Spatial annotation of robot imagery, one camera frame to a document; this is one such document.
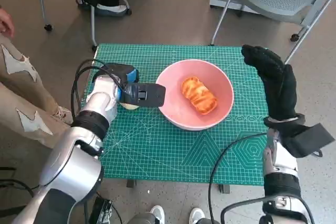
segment cutting mat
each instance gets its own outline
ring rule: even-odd
[[[162,70],[176,61],[202,59],[220,67],[235,92],[229,116],[200,132],[179,129],[158,108],[128,111],[119,105],[117,118],[104,140],[101,161],[107,178],[208,183],[223,148],[238,138],[266,131],[262,123],[267,115],[263,85],[256,70],[244,64],[238,47],[101,44],[96,58],[131,64],[139,70],[141,82],[153,83]],[[86,94],[92,89],[90,85]],[[232,147],[214,182],[262,185],[265,142],[262,136]]]

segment black cable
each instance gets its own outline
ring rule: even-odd
[[[12,178],[8,178],[8,179],[0,179],[0,182],[12,182],[12,183],[17,183],[21,186],[23,186],[25,188],[25,190],[27,192],[29,192],[29,194],[33,197],[34,196],[34,192],[33,190],[27,186],[25,183],[21,182],[20,180],[17,180],[17,179],[12,179]]]
[[[76,73],[75,73],[75,77],[77,76],[78,72],[80,71],[81,67],[87,63],[87,62],[92,62],[92,61],[96,61],[96,62],[99,62],[101,63],[104,67],[106,67],[106,69],[109,69],[109,67],[101,60],[98,60],[98,59],[86,59],[84,61],[81,62],[81,64],[79,64],[77,70],[76,70]],[[77,100],[77,104],[78,104],[78,111],[80,110],[80,99],[79,99],[79,94],[78,94],[78,87],[76,85],[76,89],[75,89],[75,95],[76,95],[76,100]]]
[[[118,88],[121,90],[121,92],[123,91],[123,88],[121,86],[121,84],[116,80],[115,76],[113,74],[111,74],[108,70],[101,68],[101,67],[97,67],[97,66],[88,66],[85,68],[82,68],[78,74],[75,76],[74,82],[72,84],[72,88],[71,88],[71,100],[70,100],[70,105],[71,105],[71,115],[72,118],[75,119],[75,104],[74,104],[74,93],[75,93],[75,89],[77,87],[77,81],[79,79],[79,77],[87,70],[90,69],[98,69],[103,71],[105,74],[107,74],[109,77],[111,77],[111,79],[115,82],[115,84],[118,86]]]
[[[31,190],[34,190],[36,189],[37,187],[39,187],[40,185],[37,185],[37,186],[34,186],[34,187],[31,187],[30,189]],[[14,183],[9,183],[9,184],[4,184],[4,185],[0,185],[0,188],[1,187],[13,187],[15,189],[19,189],[19,190],[26,190],[24,187],[19,187],[19,186],[15,186]]]
[[[252,137],[257,137],[257,136],[263,136],[263,135],[266,135],[266,132],[263,132],[263,133],[258,133],[258,134],[254,134],[254,135],[250,135],[250,136],[245,136],[243,138],[240,138],[240,139],[237,139],[235,141],[233,141],[232,143],[230,143],[222,152],[222,154],[219,156],[215,166],[214,166],[214,169],[212,170],[212,173],[210,175],[210,182],[209,182],[209,189],[208,189],[208,204],[209,204],[209,212],[210,212],[210,218],[211,218],[211,223],[212,224],[215,224],[215,219],[214,219],[214,214],[212,212],[212,204],[211,204],[211,186],[212,186],[212,183],[213,183],[213,180],[214,180],[214,177],[215,177],[215,173],[217,171],[217,168],[220,164],[220,162],[222,161],[225,153],[231,148],[231,146],[235,145],[236,143],[242,141],[242,140],[246,140],[248,138],[252,138]]]
[[[275,195],[272,195],[272,196],[268,196],[268,197],[263,197],[263,198],[257,198],[257,199],[249,199],[249,200],[244,200],[244,201],[240,201],[240,202],[237,202],[237,203],[234,203],[234,204],[231,204],[229,206],[227,206],[226,208],[224,208],[222,210],[222,212],[220,213],[220,222],[221,224],[225,224],[225,219],[224,219],[224,215],[226,212],[236,208],[236,207],[240,207],[240,206],[244,206],[244,205],[249,205],[249,204],[254,204],[254,203],[257,203],[257,202],[267,202],[267,201],[273,201],[274,198],[276,197],[295,197],[297,198],[299,201],[302,202],[302,204],[305,206],[306,210],[307,210],[307,213],[309,215],[309,218],[310,218],[310,222],[311,224],[315,224],[315,221],[314,221],[314,217],[313,217],[313,214],[311,213],[309,207],[308,207],[308,204],[304,201],[304,199],[302,199],[301,197],[297,196],[297,195],[294,195],[294,194],[287,194],[287,193],[278,193],[278,194],[275,194]]]
[[[118,210],[114,207],[113,204],[111,204],[111,206],[112,206],[112,208],[116,211],[116,213],[117,213],[117,215],[118,215],[118,218],[119,218],[119,221],[120,221],[120,224],[122,224],[121,216],[120,216]]]
[[[102,198],[102,199],[103,199],[103,197],[102,197],[98,192],[96,192],[96,194],[99,196],[99,198]],[[116,213],[117,213],[117,215],[118,215],[118,218],[119,218],[119,221],[120,221],[120,224],[122,224],[122,219],[121,219],[121,216],[120,216],[118,210],[114,207],[114,205],[113,205],[112,203],[111,203],[111,206],[112,206],[112,208],[116,211]]]

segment person's hand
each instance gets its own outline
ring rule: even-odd
[[[243,45],[242,54],[264,83],[268,115],[278,121],[297,117],[296,79],[291,65],[284,65],[278,55],[262,47]]]
[[[2,8],[0,8],[0,33],[7,37],[14,37],[14,24],[11,16]]]

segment pastry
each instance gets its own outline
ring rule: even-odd
[[[217,107],[217,98],[197,77],[184,80],[181,89],[184,97],[190,100],[200,114],[207,115]]]

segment shoe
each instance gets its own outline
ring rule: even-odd
[[[189,224],[196,224],[203,218],[205,218],[203,211],[200,208],[194,208],[190,213]]]
[[[118,6],[104,6],[101,4],[97,5],[95,12],[101,16],[124,16],[127,12],[127,7],[125,5]]]
[[[160,224],[164,224],[164,211],[161,206],[154,206],[150,212],[160,221]]]
[[[91,6],[84,0],[76,0],[76,3],[78,7],[83,10],[91,9]],[[97,15],[101,15],[101,16],[121,17],[126,14],[127,7],[125,5],[104,6],[104,5],[98,4],[97,8],[95,8],[94,11]]]
[[[86,3],[84,0],[76,0],[76,3],[79,8],[84,9],[84,10],[90,10],[91,6]]]
[[[69,125],[73,122],[71,111],[61,106],[58,106],[58,111],[53,115],[53,117],[60,119],[62,122]]]

